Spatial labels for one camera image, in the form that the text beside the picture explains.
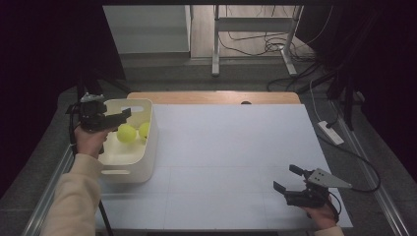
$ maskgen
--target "white plastic basket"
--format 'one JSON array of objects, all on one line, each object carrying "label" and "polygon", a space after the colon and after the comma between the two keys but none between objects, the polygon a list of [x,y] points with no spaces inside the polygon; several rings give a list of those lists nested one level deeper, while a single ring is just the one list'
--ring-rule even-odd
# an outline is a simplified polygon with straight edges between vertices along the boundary
[{"label": "white plastic basket", "polygon": [[127,119],[127,124],[138,132],[143,123],[149,122],[149,134],[146,141],[141,140],[138,134],[134,142],[123,144],[118,141],[116,132],[109,133],[104,142],[104,153],[98,157],[104,165],[100,178],[111,183],[147,181],[153,172],[158,134],[152,102],[147,99],[112,99],[104,104],[107,105],[105,115],[131,108],[132,116]]}]

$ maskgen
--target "white wall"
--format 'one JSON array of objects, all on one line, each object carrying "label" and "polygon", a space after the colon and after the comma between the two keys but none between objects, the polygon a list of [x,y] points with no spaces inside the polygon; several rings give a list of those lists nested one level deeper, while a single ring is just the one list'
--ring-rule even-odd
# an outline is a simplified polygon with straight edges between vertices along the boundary
[{"label": "white wall", "polygon": [[119,54],[190,51],[190,6],[104,6]]}]

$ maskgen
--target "sleeve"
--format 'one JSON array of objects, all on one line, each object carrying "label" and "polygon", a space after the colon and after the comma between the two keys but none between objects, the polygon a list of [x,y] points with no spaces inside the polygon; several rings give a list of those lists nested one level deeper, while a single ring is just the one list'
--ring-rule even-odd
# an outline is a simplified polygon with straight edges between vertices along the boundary
[{"label": "sleeve", "polygon": [[54,201],[40,235],[94,235],[95,212],[100,200],[98,177],[102,164],[77,154],[71,171],[59,179]]},{"label": "sleeve", "polygon": [[339,226],[334,226],[332,228],[323,229],[316,231],[314,233],[315,236],[343,236],[343,231],[341,231],[341,228]]}]

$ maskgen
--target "white power strip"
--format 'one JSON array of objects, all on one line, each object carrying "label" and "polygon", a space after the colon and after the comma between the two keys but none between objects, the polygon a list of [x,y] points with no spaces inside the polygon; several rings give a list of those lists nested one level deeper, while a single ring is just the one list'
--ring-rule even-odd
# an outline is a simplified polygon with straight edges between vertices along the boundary
[{"label": "white power strip", "polygon": [[331,141],[335,144],[335,145],[340,145],[344,143],[344,140],[337,134],[337,132],[332,128],[328,128],[326,127],[326,124],[328,122],[326,121],[322,121],[319,122],[318,125],[320,127],[320,129],[322,129],[323,132],[325,132],[325,134],[328,136],[329,139],[331,139]]}]

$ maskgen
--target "green tennis ball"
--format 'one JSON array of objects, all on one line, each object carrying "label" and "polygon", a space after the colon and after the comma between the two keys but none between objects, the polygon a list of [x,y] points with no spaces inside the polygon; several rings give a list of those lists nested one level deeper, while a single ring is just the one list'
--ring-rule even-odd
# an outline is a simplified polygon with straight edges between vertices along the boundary
[{"label": "green tennis ball", "polygon": [[122,124],[117,129],[117,139],[124,144],[133,142],[136,135],[136,129],[128,124]]},{"label": "green tennis ball", "polygon": [[140,127],[139,127],[139,136],[141,137],[141,139],[143,141],[148,139],[148,134],[149,134],[149,126],[150,123],[149,122],[145,122],[143,123]]}]

